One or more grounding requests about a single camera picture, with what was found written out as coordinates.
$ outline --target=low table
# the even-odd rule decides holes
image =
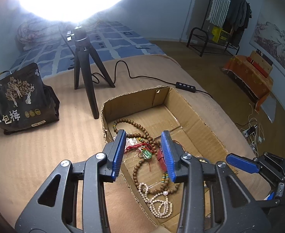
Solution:
[[[258,98],[255,106],[255,110],[258,112],[261,104],[272,90],[273,79],[270,76],[265,78],[243,55],[236,55],[230,58],[224,65],[223,70],[233,72]]]

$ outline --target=bag label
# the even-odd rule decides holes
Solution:
[[[38,126],[38,125],[40,125],[40,124],[43,124],[43,123],[45,123],[45,122],[46,122],[46,121],[43,120],[43,121],[41,121],[41,122],[34,123],[34,124],[32,124],[31,126],[32,126],[32,127],[36,127],[36,126]]]

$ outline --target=black plastic package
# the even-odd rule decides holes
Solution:
[[[0,128],[11,134],[59,119],[60,101],[31,63],[0,80]]]

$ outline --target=brown box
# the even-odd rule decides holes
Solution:
[[[272,66],[267,63],[267,61],[259,54],[256,53],[256,51],[252,51],[250,57],[259,64],[263,68],[264,71],[266,71],[268,74],[272,71]]]
[[[177,140],[186,151],[194,156],[202,156],[212,163],[224,161],[227,151],[211,129],[202,121],[188,102],[170,87],[146,89],[117,96],[105,102],[102,107],[102,124],[106,142],[113,141],[116,136],[113,131],[113,122],[118,118],[128,118],[141,124],[156,140],[160,140],[161,133],[168,130],[172,139]],[[127,133],[139,133],[139,130],[128,123],[118,123],[117,129],[124,129]],[[127,138],[127,144],[133,144],[136,138]],[[140,207],[148,218],[157,225],[166,227],[171,232],[176,232],[179,213],[181,209],[182,184],[175,194],[168,196],[173,203],[173,212],[167,218],[156,218],[148,205],[140,196],[133,181],[133,170],[139,161],[135,151],[124,155],[121,165],[122,175],[135,195]],[[147,183],[153,188],[159,188],[163,171],[155,156],[152,156],[150,165],[143,164],[137,173],[138,182]],[[208,190],[205,193],[205,213],[210,213]]]

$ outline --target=landscape painting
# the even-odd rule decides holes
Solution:
[[[285,69],[285,2],[264,0],[250,44],[257,43]]]

